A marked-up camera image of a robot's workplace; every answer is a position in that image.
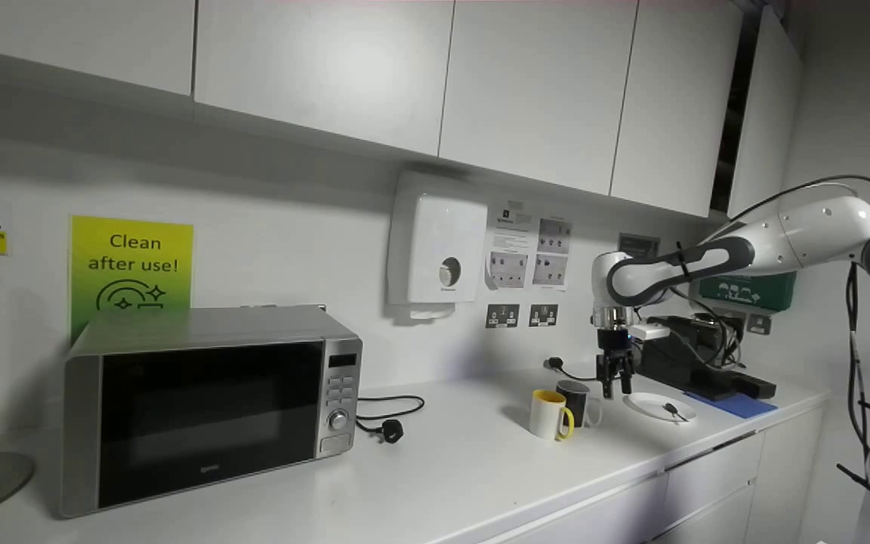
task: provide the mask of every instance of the cup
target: cup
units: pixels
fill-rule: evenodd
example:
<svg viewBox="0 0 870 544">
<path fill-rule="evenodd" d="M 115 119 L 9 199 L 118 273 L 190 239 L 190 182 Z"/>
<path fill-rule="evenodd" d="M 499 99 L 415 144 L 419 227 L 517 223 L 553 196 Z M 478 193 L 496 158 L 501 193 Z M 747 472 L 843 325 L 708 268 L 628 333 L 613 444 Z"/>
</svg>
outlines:
<svg viewBox="0 0 870 544">
<path fill-rule="evenodd" d="M 555 392 L 564 395 L 564 408 L 575 413 L 576 425 L 585 425 L 585 403 L 590 403 L 590 387 L 582 387 L 580 380 L 560 380 Z"/>
<path fill-rule="evenodd" d="M 544 441 L 564 441 L 576 429 L 575 410 L 555 389 L 533 389 L 528 432 Z"/>
</svg>

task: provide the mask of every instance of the microwave control panel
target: microwave control panel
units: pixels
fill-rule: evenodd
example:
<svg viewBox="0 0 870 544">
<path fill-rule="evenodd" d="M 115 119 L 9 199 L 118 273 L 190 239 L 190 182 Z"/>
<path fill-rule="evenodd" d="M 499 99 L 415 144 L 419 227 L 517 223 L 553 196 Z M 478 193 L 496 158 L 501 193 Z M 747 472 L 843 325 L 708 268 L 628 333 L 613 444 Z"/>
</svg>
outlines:
<svg viewBox="0 0 870 544">
<path fill-rule="evenodd" d="M 318 456 L 339 456 L 354 444 L 361 354 L 329 354 L 324 376 Z"/>
</svg>

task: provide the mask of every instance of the drawer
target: drawer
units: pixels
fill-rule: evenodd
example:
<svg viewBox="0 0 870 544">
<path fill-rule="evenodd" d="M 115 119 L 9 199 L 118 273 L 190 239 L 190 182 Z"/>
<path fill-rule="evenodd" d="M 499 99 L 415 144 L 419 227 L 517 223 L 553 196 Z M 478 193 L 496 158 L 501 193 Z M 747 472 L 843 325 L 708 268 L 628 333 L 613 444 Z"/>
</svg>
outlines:
<svg viewBox="0 0 870 544">
<path fill-rule="evenodd" d="M 753 488 L 679 519 L 667 533 L 656 535 L 654 544 L 743 544 L 751 504 Z"/>
<path fill-rule="evenodd" d="M 723 441 L 697 456 L 667 465 L 662 527 L 673 527 L 696 510 L 747 489 L 762 470 L 755 432 Z"/>
<path fill-rule="evenodd" d="M 526 523 L 501 537 L 506 544 L 601 541 L 634 544 L 660 529 L 662 479 L 618 488 L 564 510 Z"/>
</svg>

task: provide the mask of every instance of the clean after use sign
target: clean after use sign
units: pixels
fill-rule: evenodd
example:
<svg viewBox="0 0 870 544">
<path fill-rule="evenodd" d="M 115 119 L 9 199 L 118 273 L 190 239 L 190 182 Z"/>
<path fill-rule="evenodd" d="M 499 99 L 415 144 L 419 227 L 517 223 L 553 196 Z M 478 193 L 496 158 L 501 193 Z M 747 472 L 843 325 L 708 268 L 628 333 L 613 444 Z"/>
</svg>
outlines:
<svg viewBox="0 0 870 544">
<path fill-rule="evenodd" d="M 190 308 L 190 223 L 72 218 L 72 340 L 97 311 Z"/>
</svg>

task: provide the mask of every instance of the robotic arm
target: robotic arm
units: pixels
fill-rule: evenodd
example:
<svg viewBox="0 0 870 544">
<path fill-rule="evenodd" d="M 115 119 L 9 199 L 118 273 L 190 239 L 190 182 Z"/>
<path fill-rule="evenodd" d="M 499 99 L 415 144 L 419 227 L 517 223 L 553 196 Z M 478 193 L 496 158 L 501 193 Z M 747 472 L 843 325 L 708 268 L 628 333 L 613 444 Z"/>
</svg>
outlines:
<svg viewBox="0 0 870 544">
<path fill-rule="evenodd" d="M 664 297 L 664 291 L 708 275 L 781 275 L 811 263 L 857 252 L 870 239 L 870 207 L 857 196 L 833 196 L 768 220 L 737 227 L 691 252 L 634 261 L 624 252 L 595 256 L 595 325 L 601 357 L 595 376 L 605 395 L 613 395 L 619 376 L 624 392 L 632 392 L 634 340 L 654 340 L 648 328 L 632 328 L 625 308 Z"/>
<path fill-rule="evenodd" d="M 632 340 L 648 337 L 632 328 L 625 308 L 656 304 L 673 284 L 708 275 L 776 275 L 813 263 L 857 256 L 870 273 L 870 204 L 857 196 L 833 196 L 768 220 L 726 230 L 691 252 L 677 252 L 654 261 L 634 261 L 624 252 L 595 256 L 595 325 L 598 325 L 598 379 L 605 395 L 613 392 L 619 376 L 628 392 L 634 372 Z"/>
</svg>

